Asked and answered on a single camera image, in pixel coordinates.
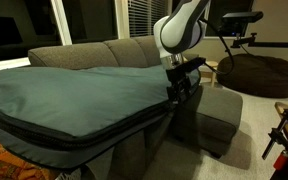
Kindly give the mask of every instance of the gray couch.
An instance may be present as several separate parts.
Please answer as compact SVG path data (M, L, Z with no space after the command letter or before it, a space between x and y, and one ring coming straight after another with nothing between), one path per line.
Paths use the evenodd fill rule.
M159 52L152 36L101 43L43 47L30 50L28 56L31 66L74 70L96 66L145 68L160 64ZM187 113L189 110L188 114L191 116L174 116L173 113L170 113L166 118L124 139L88 163L95 178L142 179L168 132L173 118L174 123L170 127L172 127L171 132L174 135L198 142L198 145L211 152L225 154L239 127L241 98L232 92L209 87L201 87L195 97L184 104L184 110L176 111L177 113ZM225 107L228 101L233 110L224 114L220 108ZM213 125L216 127L212 134L209 129L212 129Z

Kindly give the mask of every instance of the beige carpet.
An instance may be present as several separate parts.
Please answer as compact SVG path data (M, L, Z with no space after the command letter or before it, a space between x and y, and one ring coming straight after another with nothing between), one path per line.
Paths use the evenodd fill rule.
M265 180L274 172L273 163L283 149L275 145L266 160L261 158L280 118L274 103L288 99L268 99L240 93L242 121L227 155L219 160L196 147L187 147L172 138L164 141L144 180Z

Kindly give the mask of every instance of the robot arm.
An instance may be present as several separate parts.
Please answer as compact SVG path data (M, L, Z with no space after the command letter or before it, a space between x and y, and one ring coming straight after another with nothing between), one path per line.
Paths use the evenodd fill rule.
M171 16L154 25L155 42L165 69L182 64L181 52L196 45L205 27L198 21L210 0L182 0Z

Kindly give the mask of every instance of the wall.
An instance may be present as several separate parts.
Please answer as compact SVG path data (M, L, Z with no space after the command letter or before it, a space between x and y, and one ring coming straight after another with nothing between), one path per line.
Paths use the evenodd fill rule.
M35 30L23 0L0 0L0 17L13 17L23 43L37 40Z
M246 35L257 32L256 41L288 42L288 0L255 0L253 11L263 11L264 17L260 21L250 24ZM233 40L226 40L228 46ZM220 61L227 57L220 40L204 39L200 44L185 53L199 54L208 60ZM280 57L288 61L287 48L247 48L250 53ZM231 49L233 54L243 53L241 49Z

